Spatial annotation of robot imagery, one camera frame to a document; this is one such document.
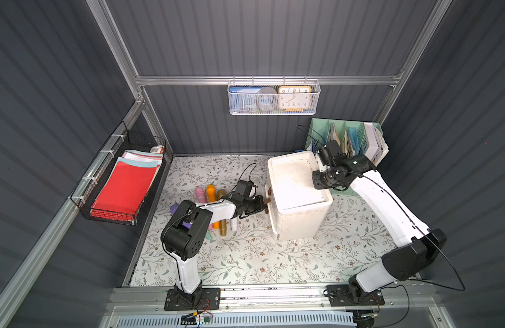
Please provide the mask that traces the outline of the white plastic drawer cabinet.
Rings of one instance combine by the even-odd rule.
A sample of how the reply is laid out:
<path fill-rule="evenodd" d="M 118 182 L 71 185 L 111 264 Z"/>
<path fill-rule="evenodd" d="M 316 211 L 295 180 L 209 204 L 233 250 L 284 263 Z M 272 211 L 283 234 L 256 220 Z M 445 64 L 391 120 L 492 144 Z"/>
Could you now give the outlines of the white plastic drawer cabinet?
<path fill-rule="evenodd" d="M 268 215 L 275 241 L 313 238 L 324 222 L 333 197 L 329 190 L 316 190 L 312 172 L 319 170 L 310 151 L 286 154 L 268 160 L 265 191 L 271 188 Z"/>

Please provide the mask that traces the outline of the orange toy microphone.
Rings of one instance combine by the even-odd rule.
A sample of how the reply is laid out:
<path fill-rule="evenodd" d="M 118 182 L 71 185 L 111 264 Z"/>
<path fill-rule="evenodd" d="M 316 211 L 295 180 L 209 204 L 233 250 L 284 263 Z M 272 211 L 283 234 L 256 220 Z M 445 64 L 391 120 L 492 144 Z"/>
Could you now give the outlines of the orange toy microphone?
<path fill-rule="evenodd" d="M 206 187 L 206 195 L 209 203 L 217 201 L 216 188 L 214 185 L 210 184 Z"/>

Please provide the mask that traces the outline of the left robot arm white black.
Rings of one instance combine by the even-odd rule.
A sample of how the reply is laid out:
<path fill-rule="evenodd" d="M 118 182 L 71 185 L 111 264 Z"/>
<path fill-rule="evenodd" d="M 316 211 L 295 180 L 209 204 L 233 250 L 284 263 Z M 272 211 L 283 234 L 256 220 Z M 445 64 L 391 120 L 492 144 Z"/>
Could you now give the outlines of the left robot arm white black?
<path fill-rule="evenodd" d="M 197 255 L 203 246 L 209 226 L 228 220 L 232 230 L 238 222 L 266 209 L 263 196 L 256 194 L 251 180 L 239 180 L 231 193 L 215 202 L 199 204 L 190 200 L 180 203 L 160 235 L 162 247 L 177 267 L 174 291 L 187 299 L 198 299 L 203 288 L 197 267 Z"/>

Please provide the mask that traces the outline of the pink toy microphone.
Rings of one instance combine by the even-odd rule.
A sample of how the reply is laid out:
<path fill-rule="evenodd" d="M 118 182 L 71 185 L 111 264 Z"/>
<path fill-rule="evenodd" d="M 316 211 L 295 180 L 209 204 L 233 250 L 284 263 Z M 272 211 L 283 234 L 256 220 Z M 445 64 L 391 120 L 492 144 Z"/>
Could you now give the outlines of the pink toy microphone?
<path fill-rule="evenodd" d="M 207 195 L 202 187 L 197 187 L 195 189 L 195 197 L 196 197 L 196 202 L 198 204 L 207 204 Z"/>

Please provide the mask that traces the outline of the purple toy microphone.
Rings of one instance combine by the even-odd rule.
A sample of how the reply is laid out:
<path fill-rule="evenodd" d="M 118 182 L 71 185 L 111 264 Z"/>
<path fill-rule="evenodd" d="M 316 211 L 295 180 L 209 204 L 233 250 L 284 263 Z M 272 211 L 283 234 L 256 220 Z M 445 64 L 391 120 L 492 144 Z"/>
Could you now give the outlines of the purple toy microphone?
<path fill-rule="evenodd" d="M 175 212 L 177 211 L 178 207 L 179 207 L 179 205 L 177 203 L 174 203 L 174 204 L 171 205 L 170 210 L 171 210 L 171 214 L 172 215 L 175 214 Z M 181 223 L 181 225 L 183 227 L 187 228 L 187 229 L 190 229 L 192 227 L 192 224 L 190 222 L 187 222 L 187 221 L 183 221 Z"/>

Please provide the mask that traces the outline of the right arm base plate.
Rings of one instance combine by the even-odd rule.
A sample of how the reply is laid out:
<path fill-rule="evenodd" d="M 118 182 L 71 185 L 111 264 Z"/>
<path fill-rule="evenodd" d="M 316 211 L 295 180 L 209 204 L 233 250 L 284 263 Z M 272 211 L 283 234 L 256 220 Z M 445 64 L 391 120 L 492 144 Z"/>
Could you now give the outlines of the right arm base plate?
<path fill-rule="evenodd" d="M 383 306 L 386 302 L 380 291 L 364 292 L 349 284 L 330 284 L 323 291 L 332 307 Z"/>

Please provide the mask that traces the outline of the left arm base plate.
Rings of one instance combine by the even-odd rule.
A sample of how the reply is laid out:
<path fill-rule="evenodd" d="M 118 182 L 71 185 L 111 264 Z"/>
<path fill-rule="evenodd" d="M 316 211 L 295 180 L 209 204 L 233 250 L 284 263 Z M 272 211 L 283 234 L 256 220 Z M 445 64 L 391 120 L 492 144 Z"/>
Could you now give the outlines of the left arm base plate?
<path fill-rule="evenodd" d="M 221 289 L 198 288 L 187 294 L 175 287 L 167 291 L 164 311 L 218 310 L 221 302 Z"/>

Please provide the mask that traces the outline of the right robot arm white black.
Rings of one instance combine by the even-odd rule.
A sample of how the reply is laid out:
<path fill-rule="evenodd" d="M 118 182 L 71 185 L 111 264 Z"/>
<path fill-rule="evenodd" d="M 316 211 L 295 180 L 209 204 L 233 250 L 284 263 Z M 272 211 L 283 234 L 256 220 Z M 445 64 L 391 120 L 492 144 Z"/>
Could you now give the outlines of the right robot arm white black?
<path fill-rule="evenodd" d="M 320 168 L 312 173 L 314 187 L 352 189 L 384 224 L 396 246 L 381 259 L 352 276 L 348 295 L 359 301 L 395 281 L 405 281 L 431 265 L 447 237 L 423 223 L 394 194 L 378 168 L 364 155 L 348 157 L 336 141 L 317 151 Z"/>

